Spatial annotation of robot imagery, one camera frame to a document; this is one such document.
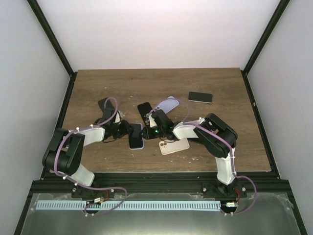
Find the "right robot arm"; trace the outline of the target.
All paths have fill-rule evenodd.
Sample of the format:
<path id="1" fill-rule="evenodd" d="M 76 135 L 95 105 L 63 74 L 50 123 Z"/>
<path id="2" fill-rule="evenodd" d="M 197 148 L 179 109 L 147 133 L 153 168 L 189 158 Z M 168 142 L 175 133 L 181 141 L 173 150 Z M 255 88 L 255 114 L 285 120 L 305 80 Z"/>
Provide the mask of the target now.
<path id="1" fill-rule="evenodd" d="M 217 191 L 229 197 L 237 184 L 233 163 L 237 133 L 216 114 L 195 121 L 173 122 L 163 110 L 150 111 L 143 115 L 149 125 L 141 131 L 146 139 L 166 138 L 172 142 L 197 141 L 215 157 L 217 166 Z"/>

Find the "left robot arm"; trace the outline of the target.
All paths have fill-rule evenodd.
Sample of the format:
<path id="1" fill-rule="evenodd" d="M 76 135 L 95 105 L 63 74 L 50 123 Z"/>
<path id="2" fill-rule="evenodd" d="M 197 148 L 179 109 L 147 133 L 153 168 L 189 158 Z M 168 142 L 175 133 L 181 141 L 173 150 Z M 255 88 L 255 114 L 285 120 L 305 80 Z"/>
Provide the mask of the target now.
<path id="1" fill-rule="evenodd" d="M 94 198 L 99 194 L 100 186 L 94 182 L 94 173 L 81 163 L 83 148 L 92 143 L 104 142 L 109 137 L 120 139 L 133 132 L 134 128 L 122 119 L 119 111 L 108 109 L 88 127 L 77 127 L 75 130 L 56 129 L 42 164 L 56 175 L 83 185 L 83 193 Z"/>

